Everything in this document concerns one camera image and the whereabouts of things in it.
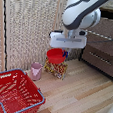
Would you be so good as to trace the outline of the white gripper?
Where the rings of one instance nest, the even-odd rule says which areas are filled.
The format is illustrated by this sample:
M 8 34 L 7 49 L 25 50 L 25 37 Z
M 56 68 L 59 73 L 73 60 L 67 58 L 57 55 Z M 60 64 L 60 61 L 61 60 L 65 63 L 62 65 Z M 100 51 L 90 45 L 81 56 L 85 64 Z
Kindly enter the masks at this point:
M 50 46 L 57 48 L 84 48 L 86 46 L 87 38 L 84 36 L 67 38 L 64 34 L 52 32 L 50 34 Z M 68 52 L 63 50 L 63 57 L 68 57 Z

